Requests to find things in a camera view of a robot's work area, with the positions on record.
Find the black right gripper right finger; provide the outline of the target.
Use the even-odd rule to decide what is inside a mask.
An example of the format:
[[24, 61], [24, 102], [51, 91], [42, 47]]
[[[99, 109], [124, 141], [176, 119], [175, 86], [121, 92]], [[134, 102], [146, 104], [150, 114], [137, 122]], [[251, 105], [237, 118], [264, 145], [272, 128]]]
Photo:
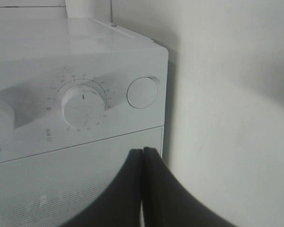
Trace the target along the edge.
[[147, 227], [231, 227], [191, 195], [154, 148], [143, 149], [142, 208]]

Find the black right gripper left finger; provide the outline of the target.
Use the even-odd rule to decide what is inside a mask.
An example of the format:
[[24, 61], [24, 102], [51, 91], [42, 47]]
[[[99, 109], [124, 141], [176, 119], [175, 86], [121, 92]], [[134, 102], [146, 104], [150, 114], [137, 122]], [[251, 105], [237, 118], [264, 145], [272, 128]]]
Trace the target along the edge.
[[132, 149], [121, 169], [94, 202], [65, 223], [67, 227], [139, 227], [142, 149]]

